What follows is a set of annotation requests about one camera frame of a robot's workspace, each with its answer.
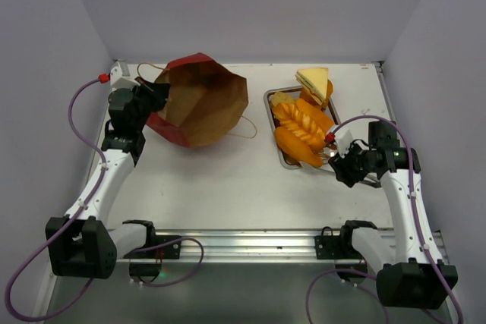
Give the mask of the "red paper bag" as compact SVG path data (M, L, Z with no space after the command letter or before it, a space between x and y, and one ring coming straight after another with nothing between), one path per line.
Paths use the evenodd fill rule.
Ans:
M196 148L222 139L248 107L247 79L208 55L169 62L155 80L170 85L169 100L147 126L175 145Z

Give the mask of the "twisted yellow fake bread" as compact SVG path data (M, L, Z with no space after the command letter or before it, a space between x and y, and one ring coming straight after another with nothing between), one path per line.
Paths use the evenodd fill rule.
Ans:
M325 146L325 132L308 115L300 112L296 104L280 103L271 110L280 127L287 128L303 141L323 142Z

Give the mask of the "long orange fake baguette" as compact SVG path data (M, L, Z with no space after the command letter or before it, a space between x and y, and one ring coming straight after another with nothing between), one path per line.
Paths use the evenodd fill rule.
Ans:
M334 125L334 122L330 117L305 100L297 99L295 104L298 110L308 115L322 131L327 132Z

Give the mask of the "round orange fake bun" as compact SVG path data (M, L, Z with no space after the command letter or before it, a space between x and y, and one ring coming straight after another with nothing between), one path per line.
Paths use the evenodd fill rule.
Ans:
M316 107L320 110L324 110L329 105L329 101L330 101L330 97L331 97L332 93L333 93L333 84L330 80L328 80L327 81L326 98L322 103L319 103L318 101L316 101L305 88L302 88L302 90L299 94L299 98L303 99L304 101L308 102L310 105L312 105L312 106L314 106L314 107Z

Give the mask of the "sliced fake bread piece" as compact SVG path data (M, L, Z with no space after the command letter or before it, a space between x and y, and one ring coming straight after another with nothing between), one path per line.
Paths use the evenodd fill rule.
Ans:
M328 68L301 68L296 71L295 77L316 101L322 103L325 100L329 80Z

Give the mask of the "seeded fake bread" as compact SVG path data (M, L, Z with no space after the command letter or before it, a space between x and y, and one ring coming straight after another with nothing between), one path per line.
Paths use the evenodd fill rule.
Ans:
M274 93L270 99L272 106L277 106L280 103L295 104L296 99L288 93L278 91Z

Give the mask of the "steel tongs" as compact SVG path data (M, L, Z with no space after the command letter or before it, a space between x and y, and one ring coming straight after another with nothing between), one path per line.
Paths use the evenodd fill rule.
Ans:
M313 175L329 175L336 177L335 171L332 169L331 165L329 164L330 158L334 157L336 152L332 149L325 149L323 152L317 154L318 157L321 158L323 165L319 168L315 168L312 165L309 165L306 162L297 161L296 165L299 168L302 168L303 171ZM368 174L364 177L360 184L365 184L371 186L373 188L381 188L381 184L376 177L373 177L371 174Z

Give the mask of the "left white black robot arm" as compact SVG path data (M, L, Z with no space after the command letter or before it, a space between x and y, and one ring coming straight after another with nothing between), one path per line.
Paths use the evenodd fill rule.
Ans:
M73 206L46 224L49 258L57 276L108 278L116 261L131 252L147 258L157 250L151 222L128 220L109 230L106 220L123 183L138 163L149 117L164 109L170 85L137 78L132 87L113 90L109 120L95 150L100 161Z

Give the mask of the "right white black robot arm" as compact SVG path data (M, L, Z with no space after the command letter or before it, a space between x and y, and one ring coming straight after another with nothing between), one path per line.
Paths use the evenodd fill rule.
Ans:
M383 241L370 222L344 225L338 240L342 255L361 255L376 274L376 290L385 307L437 310L458 282L456 267L439 251L421 195L421 166L396 124L372 116L367 149L362 149L345 123L334 126L326 140L337 152L329 164L348 187L376 175L387 198L395 246Z

